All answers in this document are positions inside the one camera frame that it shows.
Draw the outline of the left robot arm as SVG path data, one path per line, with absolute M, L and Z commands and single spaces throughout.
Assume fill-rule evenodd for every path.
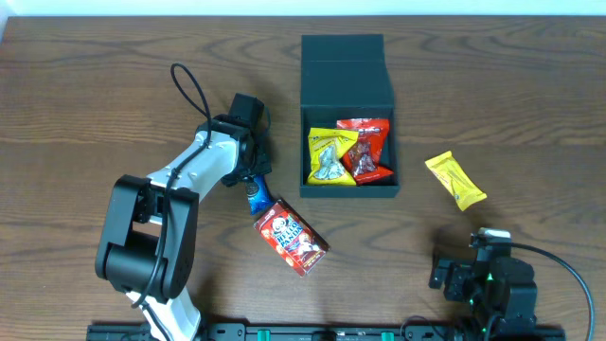
M 262 135 L 250 115 L 218 115 L 163 169 L 114 184 L 95 272 L 143 312 L 157 340 L 196 340 L 202 315 L 187 291 L 200 202 L 263 166 Z

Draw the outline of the yellow seed snack bag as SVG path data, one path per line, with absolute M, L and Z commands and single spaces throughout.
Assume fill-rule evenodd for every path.
M 351 130 L 313 127 L 308 135 L 311 171 L 309 186 L 355 186 L 342 164 L 342 157 L 356 144 L 359 133 Z

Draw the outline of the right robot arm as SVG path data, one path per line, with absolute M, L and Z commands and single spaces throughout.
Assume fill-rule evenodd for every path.
M 538 287 L 528 263 L 509 256 L 492 260 L 454 260 L 435 256 L 429 287 L 448 301 L 469 306 L 440 333 L 444 340 L 563 341 L 564 329 L 540 325 L 535 308 Z

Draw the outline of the red jerky snack bag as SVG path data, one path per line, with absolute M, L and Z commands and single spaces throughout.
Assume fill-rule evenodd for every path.
M 358 186 L 382 180 L 393 171 L 381 165 L 380 159 L 390 123 L 387 118 L 351 118 L 336 121 L 336 127 L 355 131 L 358 139 L 342 157 L 346 169 Z

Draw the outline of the blue Oreo cookie pack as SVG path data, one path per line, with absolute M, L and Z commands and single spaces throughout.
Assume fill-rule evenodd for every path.
M 250 214 L 256 215 L 274 204 L 263 175 L 255 175 L 245 183 Z

